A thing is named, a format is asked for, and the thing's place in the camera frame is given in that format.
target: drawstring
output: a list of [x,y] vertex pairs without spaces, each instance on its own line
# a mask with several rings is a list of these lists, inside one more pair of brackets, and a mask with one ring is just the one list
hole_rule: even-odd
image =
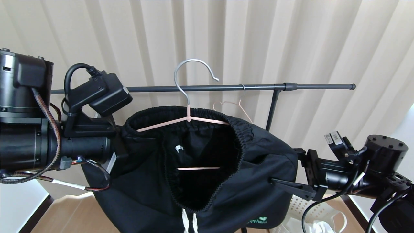
[[[184,233],[188,233],[188,230],[190,228],[190,220],[188,220],[185,209],[183,209],[183,225],[184,225]],[[195,215],[195,213],[193,214],[193,229],[194,229],[194,233],[198,233],[197,216]]]

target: curtain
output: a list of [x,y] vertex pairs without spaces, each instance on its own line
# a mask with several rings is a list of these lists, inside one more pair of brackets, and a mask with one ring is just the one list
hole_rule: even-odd
[[[66,70],[87,63],[126,86],[350,84],[356,90],[280,93],[270,132],[292,147],[334,159],[324,134],[338,130],[355,148],[369,134],[391,134],[414,102],[414,1],[8,1],[0,2],[0,44],[54,62],[53,89]],[[88,78],[77,71],[72,87]],[[114,114],[123,124],[153,106],[181,105],[180,92],[132,93]],[[192,107],[238,102],[243,91],[190,92]],[[52,96],[60,105],[62,95]],[[247,91],[241,104],[265,127],[272,91]],[[216,109],[246,119],[231,104]],[[89,115],[91,109],[85,108]],[[306,182],[299,169],[298,181]]]

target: white laundry basket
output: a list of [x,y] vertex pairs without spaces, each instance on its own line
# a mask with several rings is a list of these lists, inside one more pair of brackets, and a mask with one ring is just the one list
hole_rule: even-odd
[[[314,201],[306,201],[300,197],[293,195],[292,199],[290,200],[289,210],[287,211],[287,215],[284,221],[279,226],[271,229],[270,233],[303,233],[302,231],[301,232],[289,232],[285,226],[286,226],[287,221],[289,221],[290,218],[295,218],[301,221],[303,212],[313,202]],[[315,220],[324,221],[328,223],[329,226],[333,230],[335,230],[334,216],[337,214],[341,214],[344,217],[344,225],[337,231],[338,233],[341,233],[347,225],[347,218],[345,214],[342,213],[341,211],[333,209],[330,205],[326,204],[325,202],[309,210],[309,212],[306,214],[305,222],[313,223],[313,221]]]

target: garment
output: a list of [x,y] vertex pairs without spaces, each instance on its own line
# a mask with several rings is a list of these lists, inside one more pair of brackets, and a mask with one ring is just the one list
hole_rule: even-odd
[[[184,213],[189,232],[194,231],[195,217],[200,233],[279,225],[291,194],[272,185],[269,177],[294,182],[295,151],[254,124],[208,109],[191,109],[191,115],[229,125],[183,121],[136,131],[186,114],[185,107],[150,108],[132,115],[122,127],[129,154],[124,174],[109,190],[95,193],[114,225],[123,233],[182,233],[188,225]],[[83,169],[89,185],[105,182],[93,167]]]

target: black metal rod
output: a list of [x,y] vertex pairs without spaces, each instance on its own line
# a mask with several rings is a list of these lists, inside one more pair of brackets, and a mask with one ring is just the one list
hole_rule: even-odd
[[272,125],[274,110],[276,108],[276,102],[277,98],[279,98],[279,93],[281,90],[274,90],[273,96],[272,96],[272,103],[270,104],[270,110],[269,110],[269,116],[267,117],[267,123],[266,123],[266,130],[270,131],[270,126]]
[[[285,90],[286,84],[244,85],[246,90]],[[355,84],[297,84],[297,89],[355,89]],[[242,91],[241,85],[181,86],[184,91]],[[177,92],[176,86],[128,87],[129,92]],[[52,90],[51,94],[63,94],[63,90]]]

